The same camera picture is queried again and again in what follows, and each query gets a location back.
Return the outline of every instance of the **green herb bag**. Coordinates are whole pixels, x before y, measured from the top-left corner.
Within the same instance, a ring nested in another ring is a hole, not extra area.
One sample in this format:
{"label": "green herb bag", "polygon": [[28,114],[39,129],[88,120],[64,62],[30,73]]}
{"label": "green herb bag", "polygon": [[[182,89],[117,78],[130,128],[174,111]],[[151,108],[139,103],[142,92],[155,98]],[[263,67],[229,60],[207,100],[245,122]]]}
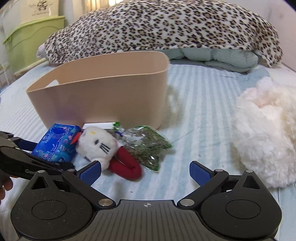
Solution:
{"label": "green herb bag", "polygon": [[138,126],[124,130],[119,122],[114,131],[128,152],[143,166],[159,171],[160,153],[172,148],[171,143],[149,126]]}

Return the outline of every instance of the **light blue bedsheet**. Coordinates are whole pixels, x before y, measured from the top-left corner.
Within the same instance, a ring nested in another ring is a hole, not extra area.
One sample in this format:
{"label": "light blue bedsheet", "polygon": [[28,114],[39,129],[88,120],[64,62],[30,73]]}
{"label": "light blue bedsheet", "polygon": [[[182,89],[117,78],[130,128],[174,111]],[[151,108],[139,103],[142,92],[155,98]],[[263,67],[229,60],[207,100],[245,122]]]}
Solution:
{"label": "light blue bedsheet", "polygon": [[[197,160],[210,169],[222,168],[230,174],[244,171],[231,147],[231,114],[236,97],[263,76],[259,67],[247,75],[177,62],[169,68],[165,115],[160,133],[174,145],[161,163],[160,172],[143,169],[143,178],[131,182],[109,173],[92,185],[114,199],[173,199],[178,201],[198,185],[189,176],[189,164]],[[25,90],[53,67],[42,64],[29,71],[1,93],[0,130],[15,133],[38,142],[47,131]],[[88,162],[77,156],[76,169]],[[7,192],[0,206],[0,231],[6,241],[17,240],[10,222],[10,211],[27,181],[14,180],[13,191]],[[279,241],[296,240],[296,187],[271,191],[279,202],[283,220],[277,234]]]}

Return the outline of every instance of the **human hand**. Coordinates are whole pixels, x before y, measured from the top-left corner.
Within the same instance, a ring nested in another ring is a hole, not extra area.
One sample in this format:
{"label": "human hand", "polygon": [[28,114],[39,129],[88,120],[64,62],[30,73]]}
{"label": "human hand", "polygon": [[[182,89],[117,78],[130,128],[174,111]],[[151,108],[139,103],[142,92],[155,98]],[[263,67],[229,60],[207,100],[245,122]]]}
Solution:
{"label": "human hand", "polygon": [[10,178],[3,181],[3,187],[0,188],[0,204],[1,200],[5,198],[5,191],[11,190],[13,187],[13,182]]}

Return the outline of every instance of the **white fluffy plush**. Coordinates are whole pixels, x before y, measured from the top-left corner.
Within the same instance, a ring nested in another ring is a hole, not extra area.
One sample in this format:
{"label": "white fluffy plush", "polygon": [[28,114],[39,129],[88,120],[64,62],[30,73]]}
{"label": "white fluffy plush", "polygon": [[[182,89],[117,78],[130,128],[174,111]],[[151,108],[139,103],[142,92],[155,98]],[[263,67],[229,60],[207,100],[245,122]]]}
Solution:
{"label": "white fluffy plush", "polygon": [[296,89],[264,77],[237,99],[233,144],[267,187],[296,181]]}
{"label": "white fluffy plush", "polygon": [[118,145],[115,138],[106,130],[90,126],[85,128],[79,137],[76,151],[90,161],[99,161],[102,170],[106,170],[118,151]]}
{"label": "white fluffy plush", "polygon": [[47,59],[44,44],[39,46],[39,48],[37,50],[37,53],[36,53],[36,57],[39,58],[39,59],[42,59],[42,58]]}

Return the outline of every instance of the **hello kitty plush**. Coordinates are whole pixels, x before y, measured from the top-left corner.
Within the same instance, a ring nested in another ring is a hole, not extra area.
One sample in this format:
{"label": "hello kitty plush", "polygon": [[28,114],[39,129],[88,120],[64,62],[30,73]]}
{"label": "hello kitty plush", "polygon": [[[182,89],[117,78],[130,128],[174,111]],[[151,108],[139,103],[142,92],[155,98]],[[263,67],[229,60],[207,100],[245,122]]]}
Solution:
{"label": "hello kitty plush", "polygon": [[141,177],[142,170],[137,160],[106,130],[90,126],[75,139],[78,139],[77,153],[90,161],[99,161],[102,171],[109,169],[128,180]]}

